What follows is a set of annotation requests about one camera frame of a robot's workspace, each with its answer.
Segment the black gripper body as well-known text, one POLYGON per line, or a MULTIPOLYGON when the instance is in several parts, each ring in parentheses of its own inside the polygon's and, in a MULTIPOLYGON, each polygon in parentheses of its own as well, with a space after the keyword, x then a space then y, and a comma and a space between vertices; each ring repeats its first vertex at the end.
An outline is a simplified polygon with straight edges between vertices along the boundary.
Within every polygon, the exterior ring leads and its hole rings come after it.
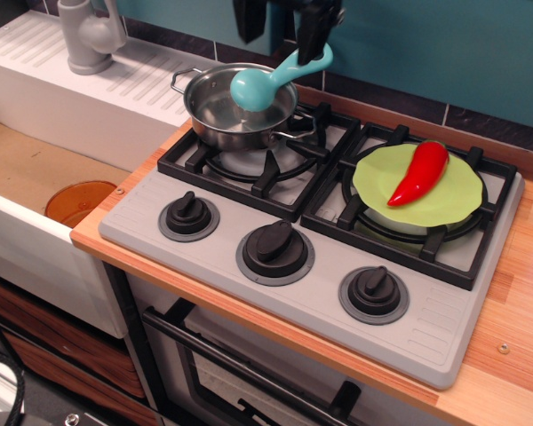
POLYGON ((345 8, 340 0, 273 0, 273 3, 302 14, 319 13, 329 22, 342 22, 345 17, 345 8))

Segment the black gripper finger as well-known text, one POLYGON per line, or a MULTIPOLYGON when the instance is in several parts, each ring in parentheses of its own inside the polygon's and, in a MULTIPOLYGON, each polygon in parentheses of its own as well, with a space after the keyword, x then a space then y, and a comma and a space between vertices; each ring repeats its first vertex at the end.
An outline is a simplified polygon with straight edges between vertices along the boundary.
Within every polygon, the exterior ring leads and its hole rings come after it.
POLYGON ((238 35, 244 43, 251 43, 264 34, 267 2, 262 0, 233 0, 238 35))
POLYGON ((341 5, 304 4, 299 13, 298 64, 306 65, 322 56, 331 30, 341 23, 341 5))

